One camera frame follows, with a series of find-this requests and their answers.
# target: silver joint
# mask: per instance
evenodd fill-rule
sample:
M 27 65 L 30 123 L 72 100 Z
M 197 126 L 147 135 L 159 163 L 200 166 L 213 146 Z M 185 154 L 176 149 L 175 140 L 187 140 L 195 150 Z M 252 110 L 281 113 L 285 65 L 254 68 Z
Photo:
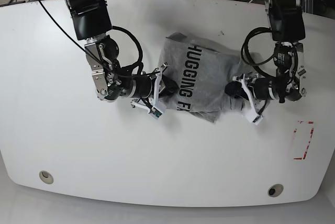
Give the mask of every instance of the silver joint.
M 65 0 L 65 3 L 67 5 L 68 9 L 71 11 L 72 8 L 71 8 L 70 0 Z
M 108 81 L 112 84 L 112 83 L 114 83 L 114 74 L 113 73 L 109 73 L 108 75 L 107 75 L 107 79 L 108 79 Z
M 305 88 L 303 88 L 303 89 L 301 90 L 301 94 L 302 94 L 303 96 L 306 95 L 306 89 L 305 89 Z
M 169 67 L 168 63 L 167 62 L 163 63 L 162 66 L 161 66 L 162 72 L 164 72 L 167 67 Z
M 87 38 L 86 39 L 86 43 L 87 44 L 91 44 L 91 43 L 96 43 L 96 42 L 100 42 L 101 40 L 103 40 L 106 37 L 106 33 L 102 33 L 96 37 L 91 37 L 91 38 Z
M 119 79 L 115 80 L 114 82 L 115 82 L 116 85 L 121 85 L 122 84 L 121 80 L 119 80 Z
M 101 90 L 100 90 L 100 93 L 101 93 L 101 95 L 103 95 L 103 96 L 106 96 L 106 95 L 107 95 L 107 91 L 106 91 L 105 89 L 101 89 Z

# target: table surface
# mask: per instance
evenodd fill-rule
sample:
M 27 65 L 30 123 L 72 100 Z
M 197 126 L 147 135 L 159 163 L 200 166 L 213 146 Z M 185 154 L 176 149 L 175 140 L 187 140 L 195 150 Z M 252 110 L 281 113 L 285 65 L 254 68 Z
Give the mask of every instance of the table surface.
M 176 31 L 237 52 L 248 32 L 268 26 L 264 6 L 256 4 L 107 2 L 112 24 L 127 28 L 142 44 L 147 72 L 157 66 L 165 37 Z M 65 3 L 45 5 L 75 38 Z M 100 102 L 84 53 L 38 3 L 0 8 L 0 150 L 9 177 L 55 193 L 144 205 L 226 207 L 311 199 L 335 148 L 335 21 L 307 14 L 304 21 L 307 96 L 295 103 L 271 102 L 256 127 L 239 113 L 225 113 L 211 124 L 169 110 L 156 121 L 132 109 L 130 100 Z M 132 63 L 135 45 L 117 31 L 109 34 L 119 44 L 121 64 Z M 273 48 L 269 35 L 250 44 L 264 59 Z M 271 64 L 265 69 L 273 71 Z M 306 158 L 295 160 L 309 141 Z M 40 171 L 51 173 L 54 183 L 43 183 Z M 272 198 L 267 191 L 275 184 L 284 191 Z

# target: gray fabric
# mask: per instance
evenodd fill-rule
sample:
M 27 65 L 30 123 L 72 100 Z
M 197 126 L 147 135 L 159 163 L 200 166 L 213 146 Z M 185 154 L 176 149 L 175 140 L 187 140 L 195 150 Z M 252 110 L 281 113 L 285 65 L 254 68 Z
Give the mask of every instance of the gray fabric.
M 233 76 L 250 72 L 236 54 L 221 53 L 216 43 L 194 36 L 174 33 L 164 44 L 159 65 L 167 62 L 164 75 L 180 87 L 171 97 L 162 99 L 168 109 L 189 111 L 215 122 L 221 111 L 241 111 L 243 100 L 225 94 Z

